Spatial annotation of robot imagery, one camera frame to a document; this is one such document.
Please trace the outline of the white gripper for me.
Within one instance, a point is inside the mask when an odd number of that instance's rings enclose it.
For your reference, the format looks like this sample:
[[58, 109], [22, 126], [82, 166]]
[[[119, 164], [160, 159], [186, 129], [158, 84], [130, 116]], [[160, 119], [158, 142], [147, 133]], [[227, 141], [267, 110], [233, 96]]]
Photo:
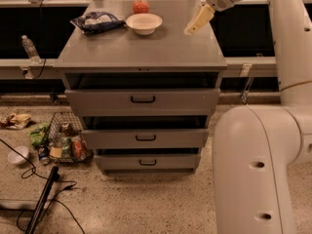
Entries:
[[199, 4], [194, 11], [193, 18], [183, 30], [185, 35], [194, 35], [208, 24], [215, 15], [215, 11], [224, 11], [234, 6], [232, 0], [206, 0], [208, 4]]

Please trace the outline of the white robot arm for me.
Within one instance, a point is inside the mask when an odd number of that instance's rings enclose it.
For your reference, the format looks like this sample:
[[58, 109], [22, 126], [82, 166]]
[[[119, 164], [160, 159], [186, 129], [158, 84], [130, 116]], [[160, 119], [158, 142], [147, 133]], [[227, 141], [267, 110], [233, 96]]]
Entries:
[[[185, 33], [242, 0], [206, 0]], [[279, 81], [278, 106], [226, 111], [214, 128], [217, 234], [295, 234], [287, 167], [311, 158], [312, 29], [302, 0], [267, 0]]]

